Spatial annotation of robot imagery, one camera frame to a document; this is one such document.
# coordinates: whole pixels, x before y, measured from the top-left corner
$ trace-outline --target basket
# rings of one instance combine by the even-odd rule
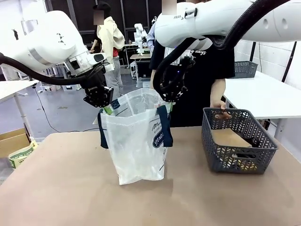
[[[274,140],[247,110],[227,109],[231,119],[218,119],[220,108],[204,108],[202,139],[209,168],[214,172],[263,174],[278,149]],[[251,139],[257,147],[221,146],[214,142],[212,129],[231,128]]]
[[[232,79],[254,78],[258,64],[251,61],[235,62],[235,77]]]

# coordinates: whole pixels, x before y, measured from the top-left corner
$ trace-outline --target black pole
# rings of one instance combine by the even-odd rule
[[[293,61],[293,56],[295,54],[296,46],[297,46],[297,42],[295,41],[295,43],[293,45],[293,49],[292,49],[292,53],[291,53],[290,59],[289,59],[289,61],[287,63],[287,66],[286,66],[286,69],[285,69],[285,72],[284,72],[284,75],[283,75],[283,78],[282,78],[282,82],[285,82],[287,74],[288,74],[288,71],[290,70],[290,67],[291,67],[291,64],[292,64],[292,61]]]
[[[256,47],[256,42],[253,42],[252,51],[251,51],[251,56],[250,56],[250,61],[253,61],[254,52],[255,52],[255,47]]]

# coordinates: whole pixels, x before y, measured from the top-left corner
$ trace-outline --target blue oval logo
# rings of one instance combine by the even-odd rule
[[[154,148],[158,148],[163,143],[163,132],[160,130],[160,132],[154,137],[154,140],[152,141],[152,145]]]

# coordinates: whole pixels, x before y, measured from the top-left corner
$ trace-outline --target light blue shirt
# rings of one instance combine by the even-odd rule
[[[155,24],[156,23],[154,23],[151,26],[150,32],[146,36],[147,46],[150,48],[151,51],[154,50],[154,45],[155,45]]]

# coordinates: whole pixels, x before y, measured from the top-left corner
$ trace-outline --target gray pants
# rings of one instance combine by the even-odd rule
[[[108,87],[113,87],[113,100],[121,97],[123,93],[123,84],[120,75],[120,62],[119,57],[114,57],[113,59],[115,69],[114,71],[107,72],[104,74],[105,80]]]

